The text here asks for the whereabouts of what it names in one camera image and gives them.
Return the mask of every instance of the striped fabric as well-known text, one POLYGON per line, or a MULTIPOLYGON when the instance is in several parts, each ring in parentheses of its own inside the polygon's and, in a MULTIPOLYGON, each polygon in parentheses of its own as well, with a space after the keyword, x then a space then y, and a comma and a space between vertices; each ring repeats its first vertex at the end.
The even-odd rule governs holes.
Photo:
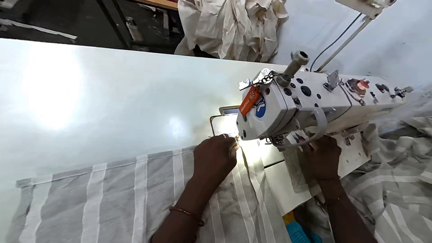
MULTIPOLYGON (((406 123, 430 136, 430 118, 406 123)), ((364 132, 377 169, 344 186, 349 198, 374 229, 379 243, 432 242, 432 140, 382 139, 370 125, 364 132)))
MULTIPOLYGON (((193 149, 17 181, 21 201, 7 242, 147 242, 193 174, 193 149)), ((261 159, 242 150, 203 220, 197 242, 290 242, 261 159)))

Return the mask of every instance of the white work surface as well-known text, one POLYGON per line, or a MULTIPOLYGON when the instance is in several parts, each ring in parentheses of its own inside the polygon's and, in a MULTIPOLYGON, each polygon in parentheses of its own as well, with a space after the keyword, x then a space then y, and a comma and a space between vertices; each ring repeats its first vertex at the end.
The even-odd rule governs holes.
MULTIPOLYGON (((219 107, 241 103, 239 81, 285 69, 11 39, 0 53, 0 242, 16 180, 199 144, 219 107)), ((280 207, 310 198, 291 193, 283 163, 266 172, 280 207)))

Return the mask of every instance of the orange key tag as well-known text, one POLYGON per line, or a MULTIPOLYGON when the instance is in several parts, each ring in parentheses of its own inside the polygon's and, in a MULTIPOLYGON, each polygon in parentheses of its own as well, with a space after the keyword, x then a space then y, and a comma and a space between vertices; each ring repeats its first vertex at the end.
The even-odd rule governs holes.
POLYGON ((249 89, 248 94, 240 105, 240 113, 242 116, 246 116, 246 114, 254 106, 255 102, 260 97, 259 91, 260 88, 256 86, 252 86, 251 89, 249 89))

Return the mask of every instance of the blue cloth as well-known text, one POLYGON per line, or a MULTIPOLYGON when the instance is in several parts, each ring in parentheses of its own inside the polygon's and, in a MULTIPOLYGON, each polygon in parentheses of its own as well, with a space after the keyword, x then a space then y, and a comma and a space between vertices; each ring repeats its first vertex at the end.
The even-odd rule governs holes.
MULTIPOLYGON (((288 231, 292 243, 311 243, 303 228, 297 222, 289 223, 286 226, 286 230, 288 231)), ((311 235, 314 241, 312 243, 321 243, 321 238, 317 234, 311 233, 311 235)))

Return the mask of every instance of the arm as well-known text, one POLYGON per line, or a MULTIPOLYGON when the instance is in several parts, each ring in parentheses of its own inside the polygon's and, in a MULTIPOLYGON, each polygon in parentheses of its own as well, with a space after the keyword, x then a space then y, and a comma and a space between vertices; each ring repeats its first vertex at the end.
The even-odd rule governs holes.
MULTIPOLYGON (((199 144, 194 149, 194 174, 175 206, 201 218, 214 191, 236 165, 237 149, 235 139, 223 135, 199 144)), ((152 243, 192 243, 198 226, 198 220, 172 210, 153 235, 152 243)))
POLYGON ((324 194, 336 243, 376 243, 340 183, 337 169, 341 148, 336 139, 324 136, 313 147, 316 150, 310 145, 302 148, 324 194))

